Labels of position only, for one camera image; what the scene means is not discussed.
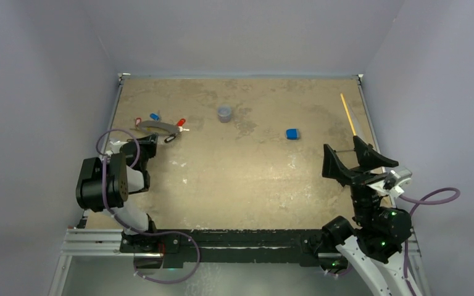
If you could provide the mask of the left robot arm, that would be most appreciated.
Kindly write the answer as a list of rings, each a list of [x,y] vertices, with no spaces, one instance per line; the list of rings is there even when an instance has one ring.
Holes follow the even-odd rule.
[[[110,215],[124,234],[136,236],[144,252],[159,246],[159,235],[151,217],[128,200],[147,192],[151,185],[148,161],[156,156],[157,134],[110,144],[104,158],[87,158],[81,165],[76,200],[84,210]]]

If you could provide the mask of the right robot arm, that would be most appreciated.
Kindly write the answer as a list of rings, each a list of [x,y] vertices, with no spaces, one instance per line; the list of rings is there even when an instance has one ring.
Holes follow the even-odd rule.
[[[412,235],[411,214],[381,205],[384,197],[403,195],[411,172],[381,155],[360,137],[352,138],[358,166],[347,168],[330,145],[323,146],[322,176],[350,188],[354,217],[337,216],[322,228],[323,246],[338,251],[373,295],[420,295],[409,274],[405,253]]]

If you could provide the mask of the black key tag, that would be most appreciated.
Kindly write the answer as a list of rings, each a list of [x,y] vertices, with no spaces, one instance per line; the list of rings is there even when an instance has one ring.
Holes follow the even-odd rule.
[[[170,135],[169,137],[167,137],[167,138],[164,140],[164,142],[165,142],[166,144],[168,144],[168,143],[174,141],[174,140],[176,139],[176,137],[177,137],[177,136],[176,136],[175,134],[174,134],[174,135]]]

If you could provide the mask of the metal key organizer plate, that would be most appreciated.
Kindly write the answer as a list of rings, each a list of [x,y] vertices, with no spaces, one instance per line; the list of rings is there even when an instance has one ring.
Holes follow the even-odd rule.
[[[147,135],[157,134],[158,136],[171,136],[180,132],[177,125],[151,120],[141,121],[135,130]]]

